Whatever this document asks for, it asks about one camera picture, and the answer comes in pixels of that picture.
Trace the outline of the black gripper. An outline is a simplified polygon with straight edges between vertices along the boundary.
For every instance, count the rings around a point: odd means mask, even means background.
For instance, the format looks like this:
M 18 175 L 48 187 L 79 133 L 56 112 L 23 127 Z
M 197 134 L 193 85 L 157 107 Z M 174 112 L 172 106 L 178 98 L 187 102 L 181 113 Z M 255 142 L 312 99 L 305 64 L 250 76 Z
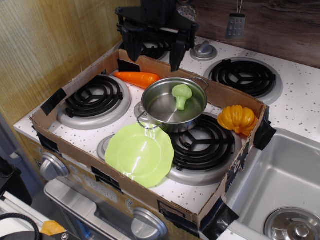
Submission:
M 171 44 L 171 72 L 179 69 L 187 51 L 195 46 L 199 25 L 177 11 L 177 0 L 141 0 L 140 6 L 118 7 L 117 30 L 128 57 L 136 62 L 142 40 L 164 40 Z

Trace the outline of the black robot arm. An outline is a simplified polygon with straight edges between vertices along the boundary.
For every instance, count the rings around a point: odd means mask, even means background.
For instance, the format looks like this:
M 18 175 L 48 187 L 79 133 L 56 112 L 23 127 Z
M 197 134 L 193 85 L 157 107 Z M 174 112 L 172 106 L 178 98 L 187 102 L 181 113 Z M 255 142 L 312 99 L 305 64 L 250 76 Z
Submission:
M 122 36 L 128 57 L 136 62 L 143 40 L 164 41 L 169 46 L 171 71 L 179 69 L 185 53 L 195 47 L 199 25 L 177 10 L 180 0 L 141 0 L 140 6 L 118 7 L 117 30 Z

